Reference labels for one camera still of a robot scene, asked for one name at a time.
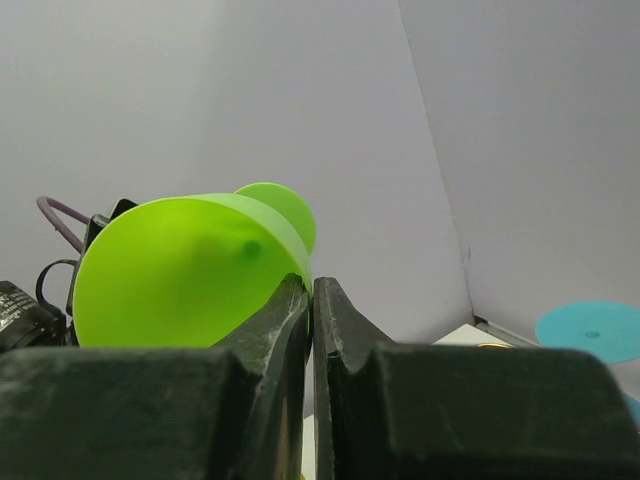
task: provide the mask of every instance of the light blue disc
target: light blue disc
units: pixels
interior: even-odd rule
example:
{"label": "light blue disc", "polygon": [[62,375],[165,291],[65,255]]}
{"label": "light blue disc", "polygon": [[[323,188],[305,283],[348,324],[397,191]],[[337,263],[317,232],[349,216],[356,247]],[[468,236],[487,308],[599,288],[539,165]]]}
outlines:
{"label": "light blue disc", "polygon": [[610,302],[554,308],[536,325],[544,347],[583,350],[604,363],[640,357],[640,309]]}

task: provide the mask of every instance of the green cup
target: green cup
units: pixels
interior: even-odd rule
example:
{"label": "green cup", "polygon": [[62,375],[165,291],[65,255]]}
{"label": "green cup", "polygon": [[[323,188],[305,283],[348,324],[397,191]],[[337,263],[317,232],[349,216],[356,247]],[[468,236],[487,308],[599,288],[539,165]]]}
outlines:
{"label": "green cup", "polygon": [[273,183],[139,205],[107,225],[80,265],[80,345],[209,347],[288,273],[311,291],[315,236],[308,205]]}

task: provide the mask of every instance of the purple cable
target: purple cable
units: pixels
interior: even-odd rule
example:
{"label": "purple cable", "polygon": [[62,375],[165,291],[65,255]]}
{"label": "purple cable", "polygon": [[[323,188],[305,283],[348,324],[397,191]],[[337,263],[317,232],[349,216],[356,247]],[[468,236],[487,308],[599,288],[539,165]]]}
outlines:
{"label": "purple cable", "polygon": [[47,218],[47,220],[49,220],[49,223],[53,225],[53,228],[60,232],[60,235],[62,235],[65,240],[69,242],[75,250],[78,251],[78,253],[82,253],[82,248],[84,246],[82,240],[80,240],[71,231],[71,229],[64,224],[62,219],[60,219],[60,217],[56,214],[56,212],[54,212],[54,210],[58,210],[59,212],[62,212],[65,215],[68,215],[69,217],[78,220],[81,223],[84,223],[85,225],[89,223],[89,217],[81,214],[71,207],[68,207],[64,203],[49,197],[38,197],[38,199],[36,200],[36,205],[38,205],[38,208],[40,209],[42,214]]}

